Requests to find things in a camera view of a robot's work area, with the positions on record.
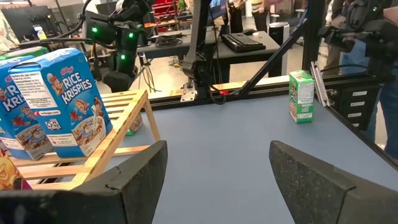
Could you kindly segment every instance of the cereal box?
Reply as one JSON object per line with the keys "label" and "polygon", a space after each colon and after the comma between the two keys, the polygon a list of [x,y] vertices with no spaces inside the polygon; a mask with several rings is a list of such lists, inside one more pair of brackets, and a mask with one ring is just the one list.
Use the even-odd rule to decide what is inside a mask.
{"label": "cereal box", "polygon": [[312,122],[313,89],[312,76],[304,70],[289,74],[289,111],[296,123]]}
{"label": "cereal box", "polygon": [[0,190],[30,190],[29,184],[6,155],[4,147],[4,143],[0,143]]}
{"label": "cereal box", "polygon": [[31,58],[0,62],[0,139],[15,158],[37,160],[53,147],[8,73],[13,65]]}
{"label": "cereal box", "polygon": [[60,49],[10,70],[59,157],[89,156],[112,130],[86,58]]}

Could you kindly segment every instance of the jeans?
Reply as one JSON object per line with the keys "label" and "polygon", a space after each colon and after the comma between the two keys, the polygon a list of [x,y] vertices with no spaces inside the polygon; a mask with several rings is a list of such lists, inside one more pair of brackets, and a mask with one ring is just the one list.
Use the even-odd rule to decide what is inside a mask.
{"label": "jeans", "polygon": [[[366,44],[362,41],[356,40],[355,46],[350,53],[341,53],[340,65],[359,64],[368,66],[369,58],[365,57],[365,51]],[[363,68],[341,68],[343,75],[363,71]],[[398,77],[398,69],[393,69],[392,74]],[[379,101],[383,110],[387,131],[387,143],[384,150],[391,157],[398,159],[398,78],[393,82],[383,84],[377,96],[368,130],[366,131],[366,136],[372,142],[374,142],[376,136],[376,113],[377,103]]]}

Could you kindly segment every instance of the floor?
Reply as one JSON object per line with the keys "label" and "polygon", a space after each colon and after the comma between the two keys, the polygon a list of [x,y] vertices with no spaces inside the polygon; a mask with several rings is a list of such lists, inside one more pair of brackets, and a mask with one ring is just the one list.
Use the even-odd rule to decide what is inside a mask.
{"label": "floor", "polygon": [[[243,20],[244,29],[254,28],[254,20],[250,17]],[[292,72],[300,70],[302,66],[302,51],[303,47],[295,44],[292,49],[287,52],[288,63],[287,72]],[[327,55],[327,47],[321,44],[320,53],[322,55]],[[173,61],[173,57],[167,58],[157,58],[152,61],[150,69],[153,74],[153,79],[155,83],[155,89],[162,90],[175,90],[183,86],[187,81],[186,76],[183,74],[180,68],[170,66]],[[252,62],[252,63],[242,63],[231,66],[230,82],[241,82],[250,79],[263,65],[265,62]],[[318,64],[323,68],[326,64],[325,56],[319,56]],[[111,90],[105,84],[99,82],[98,88],[102,93],[110,93]],[[138,78],[131,86],[131,90],[147,89],[145,80],[143,78]],[[379,110],[377,114],[377,127],[376,127],[376,143],[385,144],[387,135],[385,131],[384,118],[382,115],[382,110],[380,105],[378,105]]]}

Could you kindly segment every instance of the wooden rack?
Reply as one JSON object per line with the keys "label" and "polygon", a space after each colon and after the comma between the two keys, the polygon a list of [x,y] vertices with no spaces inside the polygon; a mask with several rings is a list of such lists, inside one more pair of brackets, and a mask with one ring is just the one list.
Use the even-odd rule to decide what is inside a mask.
{"label": "wooden rack", "polygon": [[[154,114],[150,107],[146,90],[125,91],[101,95],[106,111],[112,121],[113,129],[89,157],[59,158],[56,153],[46,154],[38,161],[16,159],[12,162],[18,167],[26,180],[40,180],[59,177],[73,177],[69,182],[33,184],[35,190],[71,190],[80,184],[103,173],[113,156],[124,156],[140,152],[148,146],[118,148],[135,118],[144,108],[155,141],[160,140]],[[54,166],[71,162],[85,161],[83,165]]]}

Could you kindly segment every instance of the wooden slat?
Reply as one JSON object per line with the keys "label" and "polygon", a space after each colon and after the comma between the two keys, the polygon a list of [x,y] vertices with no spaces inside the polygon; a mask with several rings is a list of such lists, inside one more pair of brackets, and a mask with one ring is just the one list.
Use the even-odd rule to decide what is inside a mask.
{"label": "wooden slat", "polygon": [[149,100],[147,100],[145,102],[144,108],[145,108],[145,112],[146,112],[147,117],[148,117],[150,130],[152,131],[152,134],[154,135],[155,141],[159,141],[160,140],[160,135],[159,135],[159,131],[157,129],[157,125],[156,125],[156,122],[155,122],[154,112],[152,111],[152,108],[150,107]]}
{"label": "wooden slat", "polygon": [[68,177],[88,172],[90,168],[83,165],[75,165],[61,167],[21,167],[18,170],[26,180],[35,180],[54,177]]}
{"label": "wooden slat", "polygon": [[101,98],[109,98],[109,97],[115,97],[115,96],[128,96],[128,95],[136,95],[137,91],[123,91],[119,93],[106,93],[106,94],[101,94]]}
{"label": "wooden slat", "polygon": [[117,146],[124,138],[124,134],[128,131],[146,101],[148,101],[148,92],[138,91],[137,97],[130,102],[123,115],[117,120],[118,126],[113,126],[113,130],[85,162],[85,166],[90,167],[90,171],[84,174],[77,174],[73,181],[85,182],[103,172]]}
{"label": "wooden slat", "polygon": [[111,113],[111,114],[108,114],[108,116],[110,119],[112,119],[112,118],[119,118],[122,114],[123,113]]}
{"label": "wooden slat", "polygon": [[[122,147],[117,148],[113,156],[125,156],[131,155],[137,152],[141,152],[149,146],[134,146],[134,147]],[[37,161],[30,161],[27,159],[16,159],[10,157],[12,163],[16,167],[29,167],[29,166],[39,166],[45,164],[58,164],[64,162],[79,162],[87,160],[87,157],[76,157],[76,158],[59,158],[55,152],[47,153],[43,158]]]}
{"label": "wooden slat", "polygon": [[51,184],[33,184],[31,187],[34,190],[71,190],[79,186],[79,182],[57,182]]}
{"label": "wooden slat", "polygon": [[106,112],[108,112],[108,114],[110,114],[110,113],[120,113],[120,112],[123,112],[125,109],[126,109],[125,106],[115,106],[115,107],[112,107],[112,108],[107,108]]}
{"label": "wooden slat", "polygon": [[[256,84],[256,86],[268,85],[268,84],[274,84],[274,83],[283,83],[283,82],[288,82],[288,81],[289,81],[289,76],[282,75],[279,77],[263,78]],[[235,89],[235,88],[241,88],[245,83],[246,83],[246,81],[245,82],[232,82],[232,83],[216,84],[216,85],[214,85],[214,87],[219,90],[230,90],[230,89]],[[166,98],[166,97],[170,97],[170,96],[181,96],[182,92],[183,92],[182,89],[155,92],[155,93],[149,94],[149,99],[152,100],[152,99]]]}
{"label": "wooden slat", "polygon": [[122,100],[122,101],[104,103],[104,106],[106,109],[108,109],[110,107],[115,107],[115,106],[127,106],[129,103],[131,103],[131,100]]}
{"label": "wooden slat", "polygon": [[122,100],[133,100],[134,98],[137,98],[136,95],[128,95],[128,96],[115,96],[115,97],[109,97],[102,99],[104,103],[109,103],[109,102],[114,102],[114,101],[122,101]]}

